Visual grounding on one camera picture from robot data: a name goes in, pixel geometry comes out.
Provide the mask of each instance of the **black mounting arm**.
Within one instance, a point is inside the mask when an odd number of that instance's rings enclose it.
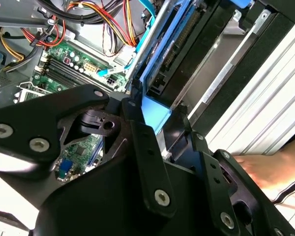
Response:
[[[95,86],[0,109],[2,172],[44,177],[62,149],[104,136],[104,163],[48,197],[33,235],[295,235],[229,153],[210,155],[183,114],[171,119],[180,129],[173,163],[163,161],[138,102]]]

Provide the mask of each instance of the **silver screw head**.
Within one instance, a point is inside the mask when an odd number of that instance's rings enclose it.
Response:
[[[13,134],[13,129],[10,125],[0,124],[0,139],[5,139]]]
[[[223,152],[223,156],[224,156],[225,158],[227,158],[227,159],[230,158],[230,155],[229,155],[227,152]]]
[[[133,107],[136,106],[136,104],[135,104],[133,101],[129,101],[128,103],[129,103],[131,106],[133,106]]]
[[[274,228],[274,231],[277,236],[284,236],[284,234],[278,228]]]
[[[171,202],[168,194],[162,189],[157,189],[154,193],[154,197],[156,202],[163,207],[167,207]]]
[[[228,215],[225,212],[222,212],[220,216],[221,216],[222,222],[224,223],[224,225],[226,225],[227,228],[229,228],[230,230],[232,230],[235,227],[234,221],[230,217],[230,215]]]
[[[35,138],[29,142],[29,147],[33,151],[45,152],[49,149],[50,144],[46,139]]]
[[[263,13],[262,15],[261,15],[261,19],[265,19],[265,18],[267,18],[268,17],[268,14],[267,13]]]
[[[103,96],[103,93],[100,92],[100,91],[94,91],[95,95],[99,96],[99,97],[102,97]]]
[[[203,140],[203,136],[201,134],[197,134],[198,139]]]

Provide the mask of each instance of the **electronic component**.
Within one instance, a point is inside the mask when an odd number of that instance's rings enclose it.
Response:
[[[71,63],[71,59],[65,57],[65,58],[63,59],[63,63],[66,64],[66,65],[69,65],[69,64]]]
[[[108,78],[107,79],[107,83],[109,84],[109,85],[113,85],[114,83],[115,83],[115,80],[113,80],[112,78]]]
[[[85,63],[83,68],[86,72],[89,73],[95,73],[98,69],[95,65],[92,65],[90,63]]]
[[[78,154],[78,155],[80,155],[80,156],[82,156],[85,153],[85,148],[84,147],[81,147],[80,145],[78,145],[78,148],[77,148],[77,150],[76,150],[75,153]]]
[[[73,162],[71,160],[64,159],[62,160],[59,170],[58,170],[58,180],[64,181],[69,170],[72,168]]]

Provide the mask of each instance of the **human hand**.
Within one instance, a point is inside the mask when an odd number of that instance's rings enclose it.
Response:
[[[272,156],[235,156],[236,161],[261,189],[281,188],[295,180],[293,161],[277,153]]]

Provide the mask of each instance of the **black wire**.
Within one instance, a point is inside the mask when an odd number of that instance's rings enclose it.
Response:
[[[11,36],[9,32],[4,32],[4,34],[2,35],[2,38],[6,38],[6,39],[26,39],[24,35],[20,35],[20,36]]]
[[[36,0],[39,5],[44,7],[47,11],[57,16],[58,18],[70,21],[73,23],[83,23],[83,24],[102,24],[103,19],[97,13],[92,13],[89,15],[75,15],[68,12],[64,12],[58,9],[52,2],[46,0]],[[115,17],[117,13],[122,8],[122,0],[111,0],[106,6],[106,11],[112,16]]]
[[[39,41],[44,41],[48,37],[48,35],[52,32],[53,29],[54,29],[53,26],[49,26],[47,30],[42,33],[42,35],[39,38]],[[21,66],[24,66],[25,64],[29,63],[34,58],[34,56],[36,56],[38,51],[39,51],[39,46],[35,45],[32,51],[24,58],[24,60],[19,62],[9,63],[7,66],[4,67],[4,69],[9,67],[8,69],[6,69],[6,72],[12,72],[20,68]]]

